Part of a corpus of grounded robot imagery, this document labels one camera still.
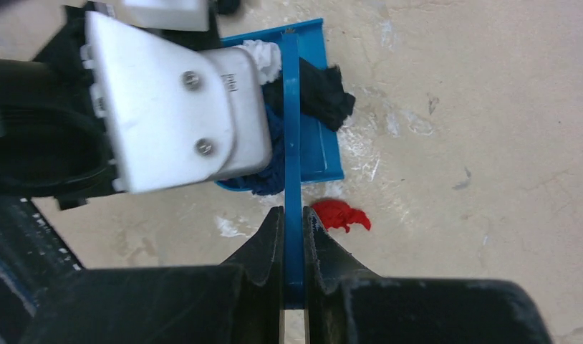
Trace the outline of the black paper scrap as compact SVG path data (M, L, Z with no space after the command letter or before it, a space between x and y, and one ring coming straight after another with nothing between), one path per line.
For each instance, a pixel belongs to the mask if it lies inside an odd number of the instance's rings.
M353 113L355 96L345 92L342 73L337 65L320 69L303 58L299 59L301 113L317 119L332 132L338 131ZM282 68L273 67L262 76L267 123L271 136L283 136Z

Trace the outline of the blue dustpan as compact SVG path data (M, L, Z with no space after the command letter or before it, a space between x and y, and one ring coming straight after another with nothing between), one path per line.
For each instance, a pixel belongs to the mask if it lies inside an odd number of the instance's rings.
M241 44L244 40L276 43L284 48L283 35L291 29L297 35L297 55L319 69L327 66L324 20L322 18L288 24L281 27L224 37L225 47ZM344 173L339 153L337 134L304 111L300 115L300 172L302 183L342 180Z

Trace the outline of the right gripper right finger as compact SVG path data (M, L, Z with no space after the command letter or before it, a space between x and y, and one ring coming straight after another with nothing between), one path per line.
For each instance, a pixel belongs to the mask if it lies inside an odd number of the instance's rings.
M308 343L550 343L534 301L497 279L382 277L303 210Z

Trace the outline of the red paper scrap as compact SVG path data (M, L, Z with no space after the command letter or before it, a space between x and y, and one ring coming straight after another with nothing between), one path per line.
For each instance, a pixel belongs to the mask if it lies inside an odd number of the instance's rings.
M367 231L372 228L371 221L363 210L354 208L343 200L322 199L315 201L310 207L327 231L344 229L346 233L350 233L351 226L355 224L359 224Z

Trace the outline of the dark blue paper scrap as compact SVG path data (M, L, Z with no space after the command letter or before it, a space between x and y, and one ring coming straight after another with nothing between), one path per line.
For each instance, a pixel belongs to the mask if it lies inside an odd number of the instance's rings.
M281 193L285 186L285 142L284 119L266 105L272 157L266 168L258 173L236 177L216 184L229 191L250 191L256 196L273 196Z

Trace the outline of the blue hand brush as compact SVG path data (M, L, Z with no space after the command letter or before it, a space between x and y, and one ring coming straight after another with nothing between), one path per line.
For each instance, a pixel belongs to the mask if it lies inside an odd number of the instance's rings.
M284 305L304 307L304 239L301 193L301 99L298 35L287 31L280 44L284 96Z

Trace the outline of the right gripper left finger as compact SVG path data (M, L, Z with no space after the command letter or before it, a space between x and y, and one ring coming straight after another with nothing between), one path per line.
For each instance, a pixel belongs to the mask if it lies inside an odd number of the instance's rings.
M84 269L58 279L23 343L282 343L284 210L217 265Z

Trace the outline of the white paper scrap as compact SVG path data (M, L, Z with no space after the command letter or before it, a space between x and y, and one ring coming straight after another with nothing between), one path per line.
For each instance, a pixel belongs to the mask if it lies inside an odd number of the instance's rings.
M244 40L237 48L248 52L257 68L258 81L265 85L277 80L281 74L282 58L279 45L262 40Z

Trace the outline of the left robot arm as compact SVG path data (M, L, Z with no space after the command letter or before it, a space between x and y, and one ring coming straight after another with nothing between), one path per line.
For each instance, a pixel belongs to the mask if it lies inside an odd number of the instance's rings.
M104 108L84 66L85 17L111 15L88 1L64 8L65 23L30 61L0 59L0 196L53 197L60 209L115 194Z

